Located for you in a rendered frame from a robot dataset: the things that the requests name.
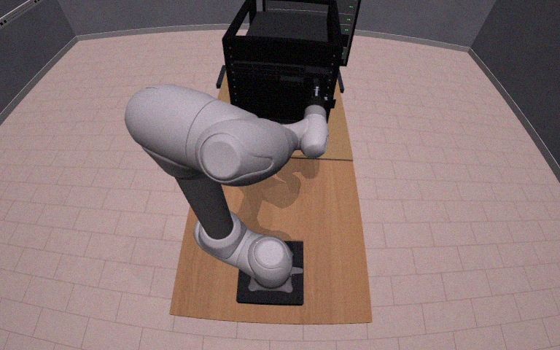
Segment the black metal rack frame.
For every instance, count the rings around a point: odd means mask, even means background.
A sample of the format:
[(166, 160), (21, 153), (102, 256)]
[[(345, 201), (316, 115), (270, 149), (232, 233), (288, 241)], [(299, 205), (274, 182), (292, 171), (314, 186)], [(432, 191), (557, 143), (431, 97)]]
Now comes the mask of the black metal rack frame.
[[(297, 87), (280, 85), (280, 80), (235, 78), (234, 61), (329, 69), (327, 84), (319, 92), (321, 99), (334, 95), (343, 54), (338, 7), (336, 0), (271, 1), (326, 4), (329, 9), (327, 16), (261, 12), (256, 0), (246, 0), (222, 38), (230, 104), (258, 118), (293, 124), (303, 120), (313, 84)], [(248, 12), (249, 30), (246, 36), (236, 36)]]

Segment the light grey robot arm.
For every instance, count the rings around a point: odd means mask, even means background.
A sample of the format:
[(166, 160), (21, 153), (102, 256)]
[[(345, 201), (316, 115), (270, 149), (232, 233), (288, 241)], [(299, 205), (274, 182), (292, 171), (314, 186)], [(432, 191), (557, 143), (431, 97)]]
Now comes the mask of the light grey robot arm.
[(196, 243), (251, 276), (250, 292), (291, 293), (292, 276), (303, 269), (292, 267), (293, 252), (284, 241), (250, 230), (229, 210), (221, 184), (261, 182), (278, 173), (295, 150), (308, 158), (321, 157), (329, 137), (325, 110), (334, 109), (336, 99), (331, 95), (323, 102), (324, 108), (308, 106), (303, 120), (283, 125), (170, 84), (147, 86), (126, 106), (129, 134), (175, 177), (198, 218)]

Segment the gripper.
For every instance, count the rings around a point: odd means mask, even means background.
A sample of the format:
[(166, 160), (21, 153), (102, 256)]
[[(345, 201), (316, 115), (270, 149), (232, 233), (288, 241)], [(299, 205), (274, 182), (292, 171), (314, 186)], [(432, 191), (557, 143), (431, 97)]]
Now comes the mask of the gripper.
[(321, 96), (320, 96), (320, 92), (319, 92), (319, 90), (320, 90), (319, 79), (318, 78), (313, 78), (313, 82), (314, 82), (313, 86), (311, 86), (311, 88), (313, 88), (313, 92), (311, 94), (311, 99), (309, 99), (306, 103), (306, 107), (308, 107), (310, 105), (318, 105), (318, 106), (321, 106), (321, 107), (324, 108), (324, 102), (323, 102), (323, 100), (321, 100)]

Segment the tan wooden board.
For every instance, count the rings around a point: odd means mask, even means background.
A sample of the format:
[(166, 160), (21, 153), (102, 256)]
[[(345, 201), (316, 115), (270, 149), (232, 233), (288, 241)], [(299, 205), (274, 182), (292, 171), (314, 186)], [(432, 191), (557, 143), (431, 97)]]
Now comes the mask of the tan wooden board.
[[(230, 104), (226, 71), (217, 98)], [(335, 86), (334, 98), (336, 99), (336, 102), (335, 108), (330, 110), (330, 116), (328, 119), (329, 138), (325, 153), (318, 158), (309, 158), (306, 157), (301, 150), (295, 150), (292, 153), (291, 158), (312, 160), (354, 160), (338, 80)]]

